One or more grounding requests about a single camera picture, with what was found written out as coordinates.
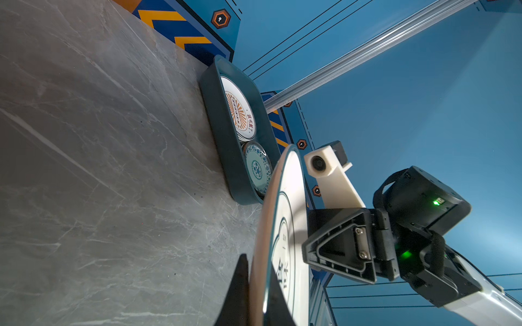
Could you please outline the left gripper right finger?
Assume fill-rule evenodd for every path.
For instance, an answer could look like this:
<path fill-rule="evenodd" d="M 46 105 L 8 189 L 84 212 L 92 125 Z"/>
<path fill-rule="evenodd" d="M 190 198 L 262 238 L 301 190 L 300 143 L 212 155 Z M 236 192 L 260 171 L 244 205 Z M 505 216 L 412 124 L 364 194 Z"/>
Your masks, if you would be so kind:
<path fill-rule="evenodd" d="M 296 326 L 274 272 L 270 273 L 265 293 L 265 325 Z"/>

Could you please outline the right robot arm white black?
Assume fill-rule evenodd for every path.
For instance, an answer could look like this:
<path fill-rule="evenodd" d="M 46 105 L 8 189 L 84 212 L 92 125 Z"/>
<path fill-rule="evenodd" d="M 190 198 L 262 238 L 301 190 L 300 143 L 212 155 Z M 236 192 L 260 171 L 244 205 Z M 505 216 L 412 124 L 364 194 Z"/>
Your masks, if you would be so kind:
<path fill-rule="evenodd" d="M 304 261 L 311 267 L 374 285 L 401 278 L 433 306 L 475 325 L 520 325 L 521 304 L 445 242 L 445 234 L 471 211 L 458 193 L 419 167 L 390 175 L 372 208 L 347 204 L 353 189 L 345 174 L 325 164 L 309 173 L 328 179 L 332 195 L 309 216 Z"/>

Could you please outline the white orange sunburst plate back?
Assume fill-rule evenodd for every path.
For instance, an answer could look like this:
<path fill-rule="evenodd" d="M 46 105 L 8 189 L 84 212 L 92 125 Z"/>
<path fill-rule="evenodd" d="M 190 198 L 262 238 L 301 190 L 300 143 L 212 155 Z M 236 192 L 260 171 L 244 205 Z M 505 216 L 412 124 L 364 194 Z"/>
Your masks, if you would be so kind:
<path fill-rule="evenodd" d="M 239 140 L 242 142 L 252 141 L 256 135 L 256 121 L 250 104 L 232 80 L 224 76 L 220 78 Z"/>

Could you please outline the white plate flower outline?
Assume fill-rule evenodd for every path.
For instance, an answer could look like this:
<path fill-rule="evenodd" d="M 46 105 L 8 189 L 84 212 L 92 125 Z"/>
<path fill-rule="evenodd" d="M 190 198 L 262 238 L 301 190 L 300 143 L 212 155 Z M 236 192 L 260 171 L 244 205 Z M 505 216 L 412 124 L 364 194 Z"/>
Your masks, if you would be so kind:
<path fill-rule="evenodd" d="M 309 324 L 309 267 L 302 245 L 308 238 L 304 172 L 295 145 L 284 150 L 262 204 L 251 264 L 250 325 L 265 325 L 265 293 L 274 272 L 296 325 Z"/>

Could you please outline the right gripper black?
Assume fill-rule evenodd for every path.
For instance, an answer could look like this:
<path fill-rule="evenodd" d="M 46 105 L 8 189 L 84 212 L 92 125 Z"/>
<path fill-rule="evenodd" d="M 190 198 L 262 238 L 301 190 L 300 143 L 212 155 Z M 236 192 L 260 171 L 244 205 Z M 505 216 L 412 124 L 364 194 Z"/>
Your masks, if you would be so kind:
<path fill-rule="evenodd" d="M 444 239 L 472 211 L 456 191 L 411 166 L 390 175 L 374 193 L 372 203 L 390 220 L 400 277 L 421 297 L 440 308 L 482 290 Z M 368 209 L 312 211 L 308 238 L 302 245 L 304 263 L 375 284 L 371 225 Z"/>

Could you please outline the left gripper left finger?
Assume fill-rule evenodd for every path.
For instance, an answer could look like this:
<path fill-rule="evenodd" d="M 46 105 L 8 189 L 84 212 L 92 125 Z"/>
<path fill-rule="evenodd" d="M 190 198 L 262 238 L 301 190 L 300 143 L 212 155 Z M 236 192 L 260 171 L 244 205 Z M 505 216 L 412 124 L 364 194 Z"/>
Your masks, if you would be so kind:
<path fill-rule="evenodd" d="M 249 263 L 246 254 L 239 256 L 228 292 L 215 326 L 249 325 Z"/>

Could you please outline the small green patterned plate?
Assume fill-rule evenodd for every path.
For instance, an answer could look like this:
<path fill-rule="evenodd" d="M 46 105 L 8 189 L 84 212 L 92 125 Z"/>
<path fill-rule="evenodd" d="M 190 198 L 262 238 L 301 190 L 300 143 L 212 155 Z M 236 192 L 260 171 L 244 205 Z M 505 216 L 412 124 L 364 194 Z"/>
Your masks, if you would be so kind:
<path fill-rule="evenodd" d="M 244 145 L 247 172 L 260 197 L 264 197 L 272 177 L 273 168 L 264 148 L 255 141 Z"/>

